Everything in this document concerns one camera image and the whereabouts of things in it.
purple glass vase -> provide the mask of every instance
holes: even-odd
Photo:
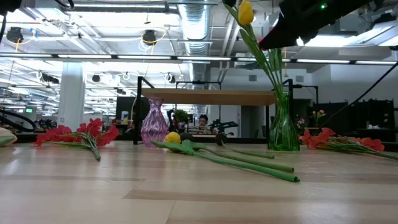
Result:
[[[151,141],[163,141],[169,131],[169,127],[160,111],[163,98],[153,97],[148,98],[148,101],[150,110],[142,123],[141,137],[145,146],[155,147]]]

glass vase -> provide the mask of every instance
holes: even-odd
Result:
[[[163,98],[153,97],[148,98],[148,101],[150,110],[142,123],[141,137],[145,146],[155,147],[151,141],[163,141],[169,131],[169,127],[160,110]]]
[[[290,93],[280,92],[274,95],[277,114],[271,126],[268,148],[275,151],[299,151],[299,138],[289,113]]]

wooden table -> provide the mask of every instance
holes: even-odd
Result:
[[[273,154],[301,183],[132,142],[101,149],[101,162],[85,149],[16,144],[0,149],[0,223],[398,223],[398,162]]]

air duct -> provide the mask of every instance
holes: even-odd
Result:
[[[211,7],[202,4],[180,4],[178,9],[181,15],[181,27],[183,37],[186,40],[203,40],[207,38],[209,31]],[[209,46],[206,43],[186,42],[185,48],[187,55],[204,56],[208,55]],[[210,78],[210,68],[205,63],[191,63],[191,81],[208,81]],[[206,86],[193,85],[193,89],[201,89]],[[204,105],[195,106],[195,112],[201,113]]]

wooden shelf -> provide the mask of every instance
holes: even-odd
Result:
[[[142,94],[147,98],[163,98],[164,103],[242,106],[267,106],[275,103],[273,91],[143,88]]]

